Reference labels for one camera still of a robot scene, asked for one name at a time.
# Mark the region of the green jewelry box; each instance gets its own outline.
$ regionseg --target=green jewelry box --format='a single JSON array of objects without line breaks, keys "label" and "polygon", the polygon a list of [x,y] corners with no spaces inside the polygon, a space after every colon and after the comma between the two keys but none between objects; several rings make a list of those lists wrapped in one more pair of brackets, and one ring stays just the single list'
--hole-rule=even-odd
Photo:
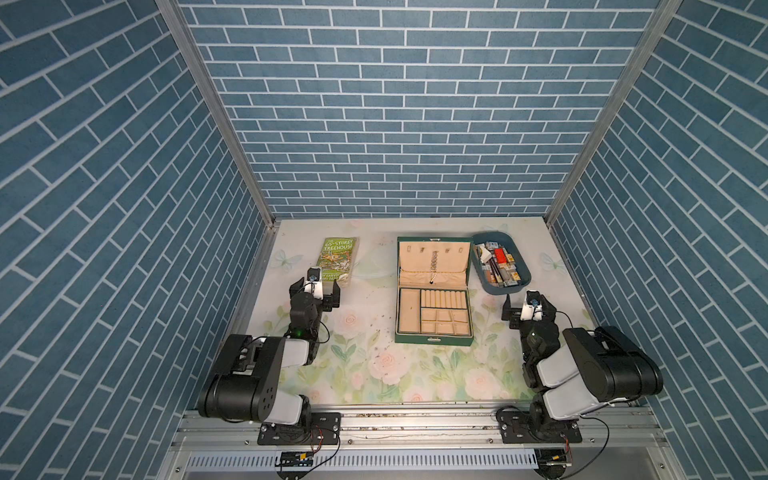
[{"label": "green jewelry box", "polygon": [[470,346],[469,237],[398,237],[395,343]]}]

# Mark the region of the table surface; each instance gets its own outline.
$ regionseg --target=table surface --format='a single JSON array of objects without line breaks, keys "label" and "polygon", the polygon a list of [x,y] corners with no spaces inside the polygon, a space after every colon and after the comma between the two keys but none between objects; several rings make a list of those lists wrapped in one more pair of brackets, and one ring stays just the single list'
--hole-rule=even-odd
[{"label": "table surface", "polygon": [[[328,219],[280,223],[247,334],[282,336],[290,322],[288,286],[316,264],[326,237],[357,237],[341,306],[323,315],[329,342],[312,365],[283,369],[280,389],[308,396],[315,405],[530,399],[518,332],[501,321],[506,297],[485,293],[474,267],[468,285],[472,346],[394,343],[397,237],[470,237],[488,230],[515,241],[531,271],[527,290],[546,295],[575,326],[594,328],[540,217]],[[524,290],[512,294],[512,305],[524,298]],[[561,329],[570,326],[561,314],[556,322]]]}]

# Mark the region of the book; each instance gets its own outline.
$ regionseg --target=book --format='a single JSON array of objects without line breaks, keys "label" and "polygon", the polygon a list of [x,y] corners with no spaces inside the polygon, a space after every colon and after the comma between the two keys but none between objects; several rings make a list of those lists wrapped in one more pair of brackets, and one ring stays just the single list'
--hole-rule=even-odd
[{"label": "book", "polygon": [[336,280],[340,286],[349,283],[355,253],[356,238],[326,238],[320,249],[317,265],[323,269],[320,277],[323,282]]}]

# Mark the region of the black mounting plate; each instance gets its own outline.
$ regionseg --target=black mounting plate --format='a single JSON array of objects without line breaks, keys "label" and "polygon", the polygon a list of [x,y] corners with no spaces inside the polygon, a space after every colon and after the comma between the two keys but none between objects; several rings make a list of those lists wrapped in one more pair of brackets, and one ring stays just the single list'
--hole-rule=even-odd
[{"label": "black mounting plate", "polygon": [[259,430],[259,445],[317,445],[322,433],[323,445],[339,443],[340,413],[313,412],[312,422],[308,429],[301,425],[283,425],[280,423],[262,423]]},{"label": "black mounting plate", "polygon": [[565,443],[563,437],[560,436],[561,432],[568,438],[570,443],[581,443],[581,432],[579,432],[576,422],[570,424],[575,426],[575,428],[569,427],[550,432],[540,432],[537,436],[533,436],[528,429],[530,425],[528,413],[510,410],[499,413],[498,417],[501,420],[498,423],[498,427],[502,433],[502,441],[504,443]]}]

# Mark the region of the brick wall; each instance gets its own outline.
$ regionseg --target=brick wall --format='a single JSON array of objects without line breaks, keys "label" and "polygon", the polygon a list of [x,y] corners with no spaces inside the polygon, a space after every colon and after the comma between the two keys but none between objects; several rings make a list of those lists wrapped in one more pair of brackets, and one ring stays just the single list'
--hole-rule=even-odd
[{"label": "brick wall", "polygon": [[181,0],[278,217],[541,215],[657,0]]},{"label": "brick wall", "polygon": [[684,0],[555,225],[689,478],[765,478],[768,2]]},{"label": "brick wall", "polygon": [[262,229],[152,0],[0,2],[0,478],[156,475]]}]

